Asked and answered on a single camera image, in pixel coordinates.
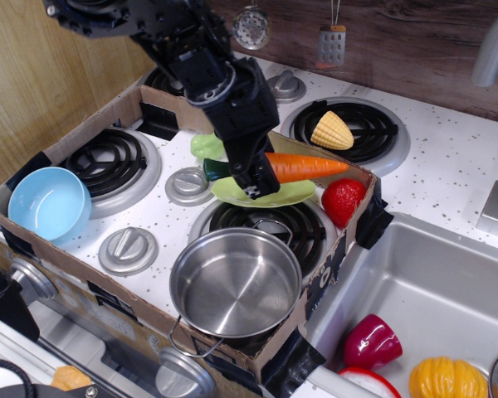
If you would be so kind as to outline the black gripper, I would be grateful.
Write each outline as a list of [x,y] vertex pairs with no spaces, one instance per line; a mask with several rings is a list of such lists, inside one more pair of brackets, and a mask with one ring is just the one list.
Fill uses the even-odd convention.
[[223,143],[231,174],[249,199],[277,193],[281,184],[265,153],[267,134],[279,124],[276,100],[254,58],[227,64],[227,79],[198,94],[187,93]]

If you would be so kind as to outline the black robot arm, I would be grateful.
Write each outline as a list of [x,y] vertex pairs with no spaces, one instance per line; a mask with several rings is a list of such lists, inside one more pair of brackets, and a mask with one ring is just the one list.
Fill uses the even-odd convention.
[[246,195],[257,199],[279,190],[266,156],[268,134],[279,124],[275,97],[258,63],[234,56],[223,19],[206,2],[46,1],[44,8],[78,35],[129,37],[205,113]]

